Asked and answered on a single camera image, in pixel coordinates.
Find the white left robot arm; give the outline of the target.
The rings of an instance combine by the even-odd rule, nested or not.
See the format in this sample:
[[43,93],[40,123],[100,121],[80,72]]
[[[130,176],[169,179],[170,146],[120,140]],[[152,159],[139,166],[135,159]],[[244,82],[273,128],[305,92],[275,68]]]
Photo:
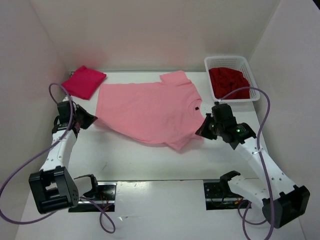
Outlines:
[[77,207],[82,196],[90,197],[98,191],[98,182],[93,174],[72,177],[68,171],[80,130],[90,127],[97,117],[79,104],[71,109],[68,102],[60,102],[57,109],[58,116],[51,131],[54,146],[40,170],[28,179],[40,214]]

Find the magenta t shirt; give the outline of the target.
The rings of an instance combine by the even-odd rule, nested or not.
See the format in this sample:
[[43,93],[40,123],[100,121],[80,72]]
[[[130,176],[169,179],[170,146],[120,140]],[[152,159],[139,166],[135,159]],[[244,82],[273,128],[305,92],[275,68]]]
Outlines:
[[62,86],[71,96],[90,100],[106,78],[107,75],[105,73],[83,65],[68,80],[63,82]]

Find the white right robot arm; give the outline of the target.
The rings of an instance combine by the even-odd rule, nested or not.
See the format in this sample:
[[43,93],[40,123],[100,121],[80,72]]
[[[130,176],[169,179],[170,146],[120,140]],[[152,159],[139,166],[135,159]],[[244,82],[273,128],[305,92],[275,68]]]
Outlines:
[[261,209],[265,220],[276,229],[302,216],[310,191],[297,186],[262,148],[260,136],[247,123],[237,123],[232,113],[207,113],[197,130],[198,136],[209,140],[221,137],[256,173],[260,182],[251,183],[240,172],[232,170],[219,178],[223,198],[244,197]]

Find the light pink t shirt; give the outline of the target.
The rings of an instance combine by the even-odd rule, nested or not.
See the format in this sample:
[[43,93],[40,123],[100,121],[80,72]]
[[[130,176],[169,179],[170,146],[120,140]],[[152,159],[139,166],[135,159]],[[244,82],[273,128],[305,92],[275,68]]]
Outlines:
[[159,82],[103,84],[99,123],[147,145],[181,150],[204,122],[202,98],[184,71],[160,75]]

